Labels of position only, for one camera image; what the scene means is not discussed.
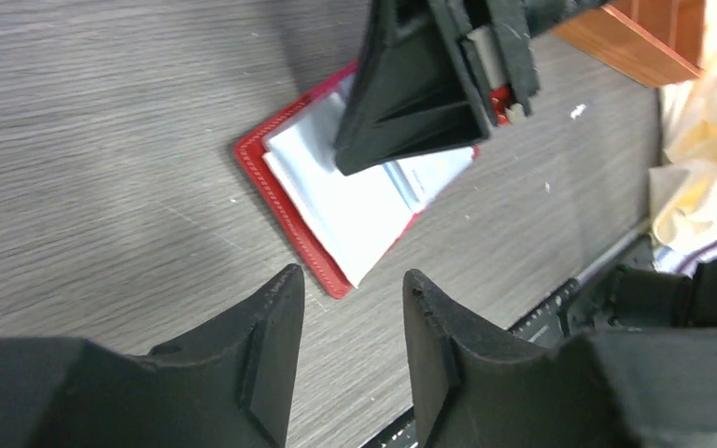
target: wood grain surface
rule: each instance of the wood grain surface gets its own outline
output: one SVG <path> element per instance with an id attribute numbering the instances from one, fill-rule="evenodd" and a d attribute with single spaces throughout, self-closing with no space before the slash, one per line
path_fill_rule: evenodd
<path id="1" fill-rule="evenodd" d="M 296 260 L 229 149 L 357 55 L 366 10 L 0 1 L 0 336 L 141 354 Z M 288 446 L 359 446 L 410 405 L 405 270 L 506 326 L 646 213 L 655 93 L 555 37 L 534 52 L 535 117 L 498 131 L 359 290 L 334 301 L 307 276 Z"/>

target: red notebook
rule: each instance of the red notebook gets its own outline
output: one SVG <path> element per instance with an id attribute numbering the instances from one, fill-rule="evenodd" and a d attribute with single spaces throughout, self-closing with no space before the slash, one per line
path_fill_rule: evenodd
<path id="1" fill-rule="evenodd" d="M 337 262 L 303 221 L 296 206 L 262 157 L 268 151 L 264 144 L 265 136 L 283 127 L 286 121 L 293 118 L 305 107 L 332 92 L 340 81 L 352 75 L 355 70 L 355 63 L 340 70 L 325 82 L 307 92 L 296 102 L 279 111 L 274 117 L 262 123 L 261 126 L 241 139 L 234 148 L 235 157 L 246 171 L 251 182 L 260 191 L 265 202 L 271 207 L 293 247 L 298 251 L 304 263 L 312 270 L 326 292 L 334 299 L 344 297 L 353 289 L 353 286 L 347 281 Z M 475 148 L 474 157 L 478 154 L 478 149 Z M 414 214 L 405 231 L 414 224 L 417 217 L 418 214 Z"/>

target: open book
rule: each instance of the open book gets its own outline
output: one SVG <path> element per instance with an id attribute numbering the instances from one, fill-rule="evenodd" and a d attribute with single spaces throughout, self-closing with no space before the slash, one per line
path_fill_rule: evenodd
<path id="1" fill-rule="evenodd" d="M 415 215 L 468 167 L 473 147 L 391 161 L 351 176 L 333 139 L 353 76 L 265 136 L 265 163 L 303 221 L 357 287 Z"/>

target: purple cable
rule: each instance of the purple cable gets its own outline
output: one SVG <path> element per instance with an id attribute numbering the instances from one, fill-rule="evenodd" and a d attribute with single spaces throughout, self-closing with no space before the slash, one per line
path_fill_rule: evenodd
<path id="1" fill-rule="evenodd" d="M 717 249 L 717 240 L 713 243 L 710 243 L 709 245 L 706 245 L 705 247 L 702 247 L 698 249 L 697 251 L 690 254 L 688 257 L 686 257 L 681 264 L 678 266 L 678 268 L 675 270 L 676 273 L 685 273 L 688 274 L 685 270 L 694 264 L 699 258 L 701 258 L 703 255 L 706 255 L 711 250 Z"/>

